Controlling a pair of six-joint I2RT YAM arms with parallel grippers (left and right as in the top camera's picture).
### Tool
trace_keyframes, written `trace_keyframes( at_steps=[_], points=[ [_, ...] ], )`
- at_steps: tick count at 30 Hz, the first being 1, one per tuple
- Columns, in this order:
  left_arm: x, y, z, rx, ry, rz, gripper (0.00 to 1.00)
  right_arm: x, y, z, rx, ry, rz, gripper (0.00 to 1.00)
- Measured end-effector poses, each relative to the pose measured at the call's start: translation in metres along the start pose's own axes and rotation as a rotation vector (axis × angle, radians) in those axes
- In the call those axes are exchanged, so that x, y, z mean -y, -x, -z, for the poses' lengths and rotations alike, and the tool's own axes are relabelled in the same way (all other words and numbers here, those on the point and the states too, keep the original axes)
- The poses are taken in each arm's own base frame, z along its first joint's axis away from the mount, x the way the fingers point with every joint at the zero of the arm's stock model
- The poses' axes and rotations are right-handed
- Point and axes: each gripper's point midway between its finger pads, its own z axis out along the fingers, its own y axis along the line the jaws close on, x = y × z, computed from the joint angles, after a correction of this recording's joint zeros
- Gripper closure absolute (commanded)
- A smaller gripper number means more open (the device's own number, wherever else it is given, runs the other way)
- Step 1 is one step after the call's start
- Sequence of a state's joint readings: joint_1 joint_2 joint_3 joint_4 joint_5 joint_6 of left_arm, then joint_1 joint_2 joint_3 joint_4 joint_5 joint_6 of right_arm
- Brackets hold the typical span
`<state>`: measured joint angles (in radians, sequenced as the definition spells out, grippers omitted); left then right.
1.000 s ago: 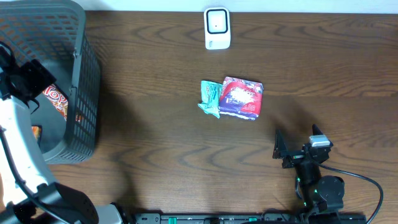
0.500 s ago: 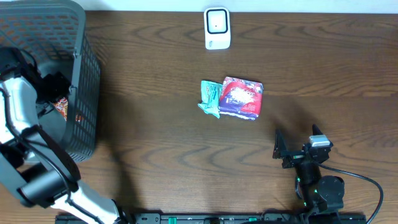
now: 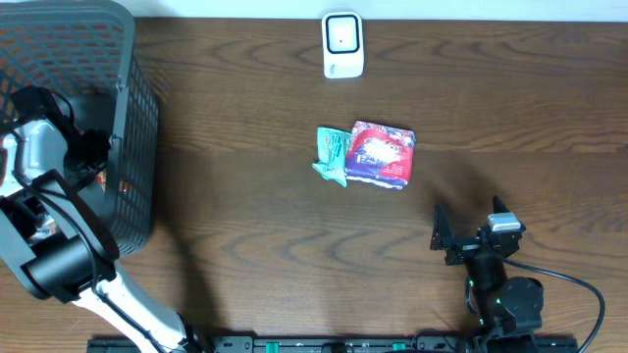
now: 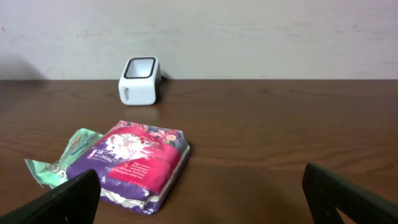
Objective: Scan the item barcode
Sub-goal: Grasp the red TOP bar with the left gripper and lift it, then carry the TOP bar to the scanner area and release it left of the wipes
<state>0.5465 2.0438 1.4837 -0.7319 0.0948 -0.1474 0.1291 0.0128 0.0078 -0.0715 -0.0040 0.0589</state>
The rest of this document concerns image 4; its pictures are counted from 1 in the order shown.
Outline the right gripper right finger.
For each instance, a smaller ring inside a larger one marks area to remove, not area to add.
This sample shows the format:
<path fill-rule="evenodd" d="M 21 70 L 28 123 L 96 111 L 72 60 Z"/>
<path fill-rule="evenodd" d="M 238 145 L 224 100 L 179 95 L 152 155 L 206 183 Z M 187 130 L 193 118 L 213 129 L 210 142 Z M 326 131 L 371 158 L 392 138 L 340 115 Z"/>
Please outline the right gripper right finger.
<path fill-rule="evenodd" d="M 342 176 L 308 163 L 302 188 L 315 223 L 343 223 L 339 211 L 355 223 L 397 223 L 397 205 Z"/>

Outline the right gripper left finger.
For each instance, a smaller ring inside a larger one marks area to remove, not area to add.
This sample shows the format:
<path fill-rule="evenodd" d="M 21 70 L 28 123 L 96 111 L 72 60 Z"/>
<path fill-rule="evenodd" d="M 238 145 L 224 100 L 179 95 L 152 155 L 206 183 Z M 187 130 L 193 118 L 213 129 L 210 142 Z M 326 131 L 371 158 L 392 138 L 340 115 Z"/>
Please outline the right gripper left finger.
<path fill-rule="evenodd" d="M 92 224 L 99 199 L 100 181 L 88 169 L 30 203 L 1 217 L 1 224 Z"/>

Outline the green toilet wipes pack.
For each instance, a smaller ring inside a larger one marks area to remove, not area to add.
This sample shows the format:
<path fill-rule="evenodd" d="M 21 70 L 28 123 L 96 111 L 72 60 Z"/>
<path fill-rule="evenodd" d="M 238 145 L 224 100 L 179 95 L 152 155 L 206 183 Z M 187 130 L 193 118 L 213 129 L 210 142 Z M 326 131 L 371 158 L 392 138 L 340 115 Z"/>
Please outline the green toilet wipes pack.
<path fill-rule="evenodd" d="M 102 137 L 98 132 L 81 128 L 69 139 L 63 154 L 56 162 L 51 164 L 25 159 L 25 163 L 38 184 L 48 185 L 53 189 L 68 180 L 67 168 Z"/>

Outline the purple red liner pack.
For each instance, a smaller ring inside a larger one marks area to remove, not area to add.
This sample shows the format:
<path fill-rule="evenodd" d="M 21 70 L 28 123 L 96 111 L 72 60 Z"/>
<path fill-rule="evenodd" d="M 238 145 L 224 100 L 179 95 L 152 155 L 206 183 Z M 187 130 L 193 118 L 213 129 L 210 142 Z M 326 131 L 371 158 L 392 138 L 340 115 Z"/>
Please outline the purple red liner pack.
<path fill-rule="evenodd" d="M 152 215 L 185 167 L 190 145 L 181 130 L 119 121 L 66 169 L 69 179 L 96 171 L 100 197 Z"/>

